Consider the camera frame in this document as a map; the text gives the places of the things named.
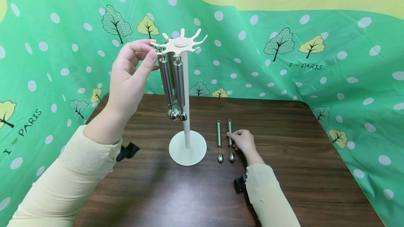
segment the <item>tree print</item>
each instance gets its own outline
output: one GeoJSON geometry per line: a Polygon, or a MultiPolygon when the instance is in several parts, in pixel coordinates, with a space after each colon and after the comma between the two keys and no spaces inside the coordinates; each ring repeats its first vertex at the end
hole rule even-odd
{"type": "Polygon", "coordinates": [[[264,53],[274,54],[274,60],[278,54],[287,54],[293,51],[295,42],[293,41],[293,33],[290,32],[289,27],[285,27],[278,33],[277,36],[272,38],[264,48],[264,53]]]}
{"type": "Polygon", "coordinates": [[[343,131],[330,130],[329,131],[330,138],[333,143],[336,143],[341,149],[346,147],[346,143],[348,142],[348,138],[346,137],[346,133],[343,131]]]}
{"type": "Polygon", "coordinates": [[[151,35],[160,34],[157,26],[154,25],[154,22],[147,15],[143,17],[136,28],[139,33],[148,34],[149,39],[152,38],[151,35]]]}
{"type": "Polygon", "coordinates": [[[133,33],[130,24],[126,22],[122,18],[122,15],[119,12],[116,12],[111,5],[107,5],[106,12],[101,22],[105,31],[119,36],[121,44],[124,43],[122,41],[122,36],[128,36],[133,33]]]}
{"type": "Polygon", "coordinates": [[[102,92],[102,89],[94,88],[93,94],[91,95],[91,98],[90,98],[90,102],[95,103],[98,100],[101,100],[101,92],[102,92]]]}
{"type": "Polygon", "coordinates": [[[82,113],[88,107],[88,103],[86,101],[79,100],[71,100],[70,107],[73,109],[74,113],[77,114],[80,118],[84,119],[82,113]]]}
{"type": "Polygon", "coordinates": [[[14,128],[14,125],[8,122],[8,119],[13,115],[16,105],[16,103],[11,101],[0,102],[0,129],[4,125],[14,128]]]}
{"type": "Polygon", "coordinates": [[[220,88],[212,93],[212,97],[229,97],[223,88],[220,88]]]}
{"type": "Polygon", "coordinates": [[[327,128],[330,125],[330,106],[318,106],[313,108],[313,113],[322,127],[327,128]]]}
{"type": "Polygon", "coordinates": [[[203,82],[198,82],[195,86],[192,86],[189,89],[189,95],[197,96],[197,97],[206,97],[209,96],[210,91],[206,87],[203,82]]]}
{"type": "Polygon", "coordinates": [[[307,53],[306,59],[308,59],[311,53],[322,52],[324,51],[325,47],[324,39],[321,37],[321,35],[317,35],[308,42],[303,43],[300,46],[299,51],[302,53],[307,53]]]}

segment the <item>white stand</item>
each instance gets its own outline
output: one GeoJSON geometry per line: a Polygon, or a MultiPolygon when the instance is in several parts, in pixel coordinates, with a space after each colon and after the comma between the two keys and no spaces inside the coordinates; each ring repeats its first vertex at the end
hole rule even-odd
{"type": "Polygon", "coordinates": [[[184,73],[184,96],[185,96],[185,107],[184,112],[188,115],[188,119],[184,123],[184,131],[178,132],[170,141],[170,146],[168,151],[170,152],[171,158],[178,164],[182,166],[193,166],[199,163],[206,154],[207,145],[204,137],[197,133],[196,131],[191,131],[190,120],[191,115],[189,114],[189,78],[188,78],[188,51],[194,52],[195,49],[192,47],[197,44],[201,44],[205,41],[207,36],[200,41],[194,42],[201,29],[199,29],[196,34],[191,38],[185,38],[184,28],[181,28],[181,35],[175,39],[169,39],[166,33],[163,36],[168,39],[168,43],[162,44],[160,46],[165,47],[165,52],[175,52],[180,54],[183,63],[183,73],[184,73]]]}

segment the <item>round white base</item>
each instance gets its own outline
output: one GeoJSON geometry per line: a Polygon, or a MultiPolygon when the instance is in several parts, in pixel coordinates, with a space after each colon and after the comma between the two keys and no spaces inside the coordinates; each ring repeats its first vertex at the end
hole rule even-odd
{"type": "Polygon", "coordinates": [[[168,151],[171,158],[182,166],[193,166],[199,163],[206,154],[206,140],[196,131],[191,131],[191,148],[185,148],[184,131],[178,132],[170,141],[168,151]]]}

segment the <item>sleeve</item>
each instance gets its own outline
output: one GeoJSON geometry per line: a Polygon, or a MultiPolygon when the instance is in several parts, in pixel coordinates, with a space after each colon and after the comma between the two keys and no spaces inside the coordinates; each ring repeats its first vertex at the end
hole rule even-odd
{"type": "Polygon", "coordinates": [[[300,227],[270,166],[248,166],[247,176],[245,187],[262,227],[300,227]]]}
{"type": "Polygon", "coordinates": [[[98,183],[115,164],[122,139],[103,145],[80,126],[59,158],[32,185],[8,227],[71,227],[98,183]]]}

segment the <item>dark wood surface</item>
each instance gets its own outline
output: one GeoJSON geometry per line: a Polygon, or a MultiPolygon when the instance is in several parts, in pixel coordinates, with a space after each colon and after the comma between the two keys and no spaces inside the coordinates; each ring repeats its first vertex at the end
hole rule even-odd
{"type": "MultiPolygon", "coordinates": [[[[93,118],[105,105],[104,98],[93,118]]],[[[226,146],[228,119],[233,130],[248,129],[270,165],[302,227],[383,224],[310,108],[301,102],[191,97],[191,129],[207,141],[197,165],[171,160],[170,139],[183,130],[167,118],[163,95],[144,95],[123,138],[141,150],[117,163],[96,188],[75,222],[77,227],[249,227],[260,226],[247,195],[236,194],[233,180],[245,172],[237,153],[216,160],[216,120],[226,146]]]]}

